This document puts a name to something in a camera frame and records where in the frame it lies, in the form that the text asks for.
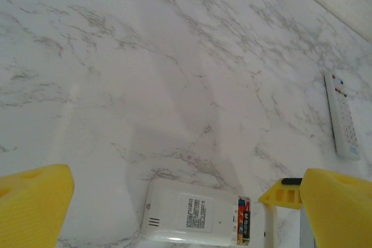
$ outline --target white device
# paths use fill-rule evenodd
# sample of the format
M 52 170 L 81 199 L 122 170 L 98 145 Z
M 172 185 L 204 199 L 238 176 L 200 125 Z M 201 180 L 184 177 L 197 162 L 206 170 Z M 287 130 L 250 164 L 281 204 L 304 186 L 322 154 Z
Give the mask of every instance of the white device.
M 141 231 L 151 240 L 216 246 L 238 243 L 238 201 L 247 197 L 164 178 L 150 183 Z
M 356 140 L 344 81 L 332 73 L 327 73 L 324 79 L 331 110 L 336 152 L 341 157 L 358 161 L 360 160 L 360 150 Z

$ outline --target gray marble veining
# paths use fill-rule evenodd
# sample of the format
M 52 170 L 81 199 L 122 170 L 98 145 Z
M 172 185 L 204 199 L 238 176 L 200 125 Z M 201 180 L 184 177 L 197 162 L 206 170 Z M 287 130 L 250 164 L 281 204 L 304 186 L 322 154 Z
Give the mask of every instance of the gray marble veining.
M 197 247 L 140 234 L 150 180 L 250 196 L 310 167 L 372 179 L 372 47 L 313 0 L 0 0 L 0 175 L 70 166 L 58 247 Z M 322 73 L 363 158 L 335 154 Z M 280 211 L 280 247 L 299 212 Z

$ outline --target white marble surface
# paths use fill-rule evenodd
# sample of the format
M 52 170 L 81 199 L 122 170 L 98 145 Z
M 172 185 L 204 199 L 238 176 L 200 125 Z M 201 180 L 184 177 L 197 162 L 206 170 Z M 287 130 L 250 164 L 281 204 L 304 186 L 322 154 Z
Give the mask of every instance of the white marble surface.
M 154 177 L 254 201 L 309 167 L 372 179 L 372 47 L 312 0 L 0 8 L 0 175 L 71 167 L 58 247 L 189 247 L 140 235 Z M 357 163 L 335 154 L 321 75 L 330 69 L 349 86 Z M 252 211 L 260 248 L 263 208 Z M 279 213 L 280 247 L 298 247 L 299 214 Z

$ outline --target label sticker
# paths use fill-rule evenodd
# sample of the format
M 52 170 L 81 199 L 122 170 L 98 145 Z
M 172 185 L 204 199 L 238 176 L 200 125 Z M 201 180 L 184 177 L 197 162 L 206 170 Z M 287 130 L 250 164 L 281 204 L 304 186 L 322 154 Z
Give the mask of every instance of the label sticker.
M 188 231 L 211 232 L 214 200 L 189 194 L 180 195 L 178 228 Z
M 244 208 L 244 221 L 243 221 L 243 241 L 249 242 L 249 231 L 251 230 L 251 203 L 249 201 L 246 202 Z

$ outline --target yellow object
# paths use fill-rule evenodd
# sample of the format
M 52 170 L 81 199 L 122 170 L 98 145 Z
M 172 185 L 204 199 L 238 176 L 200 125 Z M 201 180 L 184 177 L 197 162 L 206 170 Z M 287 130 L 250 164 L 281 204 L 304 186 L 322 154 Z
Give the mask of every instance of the yellow object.
M 54 248 L 74 181 L 55 164 L 0 178 L 0 247 Z
M 281 206 L 300 210 L 302 200 L 299 185 L 283 185 L 283 179 L 278 180 L 258 201 L 269 207 Z
M 308 169 L 300 192 L 319 248 L 372 247 L 372 182 Z

